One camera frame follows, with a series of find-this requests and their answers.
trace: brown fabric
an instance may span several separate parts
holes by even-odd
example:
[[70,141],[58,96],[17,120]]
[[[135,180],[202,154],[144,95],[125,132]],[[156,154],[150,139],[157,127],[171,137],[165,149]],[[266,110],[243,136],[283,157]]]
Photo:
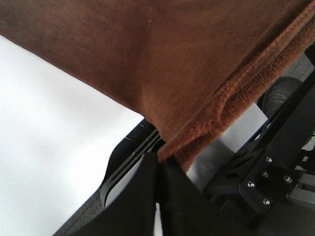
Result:
[[2,0],[0,34],[143,114],[187,170],[315,40],[312,0]]

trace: screw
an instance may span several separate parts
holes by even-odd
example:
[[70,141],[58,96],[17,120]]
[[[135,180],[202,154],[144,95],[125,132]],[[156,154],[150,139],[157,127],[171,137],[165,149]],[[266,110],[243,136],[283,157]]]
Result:
[[268,177],[269,177],[269,174],[268,174],[268,172],[266,172],[266,171],[262,171],[262,172],[261,172],[261,176],[263,176],[264,178],[268,178]]
[[284,181],[287,183],[287,184],[291,184],[292,183],[292,178],[290,176],[284,176],[283,177]]
[[249,188],[255,188],[255,187],[256,187],[255,183],[254,183],[254,182],[251,182],[251,181],[248,181],[247,186],[248,186]]
[[266,158],[266,162],[271,163],[271,162],[272,162],[272,158],[271,158],[271,157],[269,157],[269,156],[267,156],[267,158]]
[[262,202],[264,203],[264,205],[269,205],[270,204],[270,201],[268,199],[266,199],[266,198]]

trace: brown towel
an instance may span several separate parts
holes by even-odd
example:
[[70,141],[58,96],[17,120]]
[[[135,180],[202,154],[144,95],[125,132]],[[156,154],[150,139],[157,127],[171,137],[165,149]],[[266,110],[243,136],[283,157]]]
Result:
[[141,113],[187,170],[315,40],[312,0],[1,0],[0,34]]

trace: gray floor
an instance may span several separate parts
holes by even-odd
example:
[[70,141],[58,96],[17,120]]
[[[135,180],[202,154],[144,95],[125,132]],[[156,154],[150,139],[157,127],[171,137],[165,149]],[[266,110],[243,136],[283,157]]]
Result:
[[[308,58],[302,54],[283,74],[304,81],[314,70],[314,66]],[[303,147],[311,150],[315,146],[315,137]],[[99,199],[99,189],[78,209],[78,211],[54,234],[54,236],[68,236],[87,224],[91,219],[97,216],[103,207]]]

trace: rubber wheel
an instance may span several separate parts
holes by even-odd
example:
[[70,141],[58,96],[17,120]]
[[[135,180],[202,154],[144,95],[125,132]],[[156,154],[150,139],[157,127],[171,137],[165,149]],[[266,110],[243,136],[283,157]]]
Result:
[[261,96],[258,106],[268,118],[272,117],[301,84],[296,78],[280,77]]

